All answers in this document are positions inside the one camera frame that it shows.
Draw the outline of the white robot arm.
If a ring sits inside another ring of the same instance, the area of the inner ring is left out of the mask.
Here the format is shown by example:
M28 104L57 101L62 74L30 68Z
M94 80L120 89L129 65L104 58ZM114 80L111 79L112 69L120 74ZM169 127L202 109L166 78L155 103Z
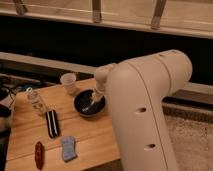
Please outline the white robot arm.
M191 75L190 59L178 50L95 70L95 92L106 98L124 171L179 171L162 100Z

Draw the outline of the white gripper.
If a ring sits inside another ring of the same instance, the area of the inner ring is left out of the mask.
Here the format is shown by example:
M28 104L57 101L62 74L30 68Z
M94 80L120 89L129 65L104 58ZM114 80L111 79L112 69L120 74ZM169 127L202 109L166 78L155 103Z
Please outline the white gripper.
M94 101L100 101L101 98L104 96L107 76L115 66L116 66L115 63L110 63L107 65L97 67L95 69L94 79L96 81L96 85L95 85L95 87L93 89L93 93L92 93L92 99Z

